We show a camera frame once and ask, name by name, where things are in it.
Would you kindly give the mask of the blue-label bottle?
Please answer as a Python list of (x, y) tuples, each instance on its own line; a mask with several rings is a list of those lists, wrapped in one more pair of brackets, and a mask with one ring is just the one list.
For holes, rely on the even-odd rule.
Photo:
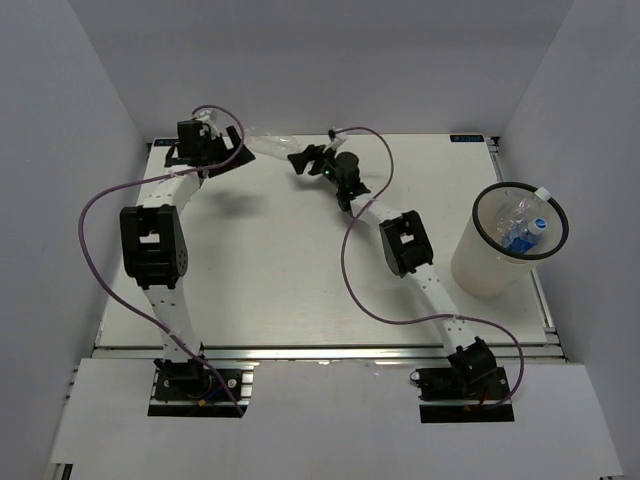
[(526, 254), (539, 243), (546, 230), (547, 222), (542, 217), (516, 224), (502, 238), (501, 246), (512, 253)]

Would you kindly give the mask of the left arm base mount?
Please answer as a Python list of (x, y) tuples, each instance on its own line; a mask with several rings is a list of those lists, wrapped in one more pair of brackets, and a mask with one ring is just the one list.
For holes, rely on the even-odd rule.
[(252, 373), (199, 362), (155, 359), (147, 415), (167, 418), (242, 418), (251, 395)]

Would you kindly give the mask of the clear bottle back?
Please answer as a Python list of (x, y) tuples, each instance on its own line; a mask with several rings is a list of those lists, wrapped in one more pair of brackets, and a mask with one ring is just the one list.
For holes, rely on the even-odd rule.
[(521, 226), (539, 217), (551, 197), (551, 193), (544, 187), (534, 192), (527, 191), (522, 195), (507, 196), (506, 203), (499, 208), (494, 217), (498, 237), (503, 238), (517, 232)]

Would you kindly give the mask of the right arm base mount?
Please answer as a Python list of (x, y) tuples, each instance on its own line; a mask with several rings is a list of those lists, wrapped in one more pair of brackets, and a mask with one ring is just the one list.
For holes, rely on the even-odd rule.
[(410, 382), (419, 390), (423, 424), (512, 423), (515, 414), (504, 368), (484, 340), (457, 347), (447, 367), (414, 370)]

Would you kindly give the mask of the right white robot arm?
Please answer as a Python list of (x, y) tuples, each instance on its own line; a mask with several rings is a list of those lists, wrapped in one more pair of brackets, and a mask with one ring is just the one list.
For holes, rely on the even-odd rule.
[(351, 152), (340, 152), (337, 141), (328, 145), (310, 144), (300, 152), (289, 154), (287, 159), (296, 174), (307, 173), (328, 180), (336, 188), (339, 208), (351, 215), (353, 224), (362, 222), (378, 229), (391, 273), (408, 279), (419, 298), (435, 312), (400, 321), (385, 319), (368, 310), (355, 295), (347, 275), (346, 246), (353, 230), (348, 226), (341, 244), (340, 268), (354, 303), (371, 318), (387, 325), (432, 323), (449, 362), (450, 374), (444, 387), (466, 399), (477, 397), (496, 376), (496, 358), (471, 327), (475, 321), (460, 314), (436, 273), (434, 251), (419, 213), (401, 212), (384, 204), (381, 194), (372, 193), (361, 180), (359, 158)]

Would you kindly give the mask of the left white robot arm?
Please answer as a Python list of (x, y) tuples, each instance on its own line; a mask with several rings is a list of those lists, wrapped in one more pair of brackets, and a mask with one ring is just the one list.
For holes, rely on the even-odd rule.
[(186, 364), (202, 351), (184, 293), (189, 256), (180, 215), (207, 179), (255, 160), (235, 127), (218, 130), (211, 109), (180, 121), (177, 135), (165, 156), (167, 177), (140, 204), (120, 212), (124, 269), (164, 326), (161, 365)]

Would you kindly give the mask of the clear bottle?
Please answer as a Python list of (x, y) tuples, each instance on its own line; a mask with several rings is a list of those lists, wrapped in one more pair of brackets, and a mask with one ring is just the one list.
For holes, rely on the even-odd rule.
[(506, 203), (499, 208), (494, 217), (498, 237), (503, 238), (517, 232), (521, 226), (539, 217), (551, 197), (551, 193), (544, 187), (534, 192), (527, 191), (522, 195), (507, 196)]
[(283, 161), (287, 161), (289, 155), (303, 151), (301, 144), (292, 136), (250, 136), (246, 144), (253, 152)]

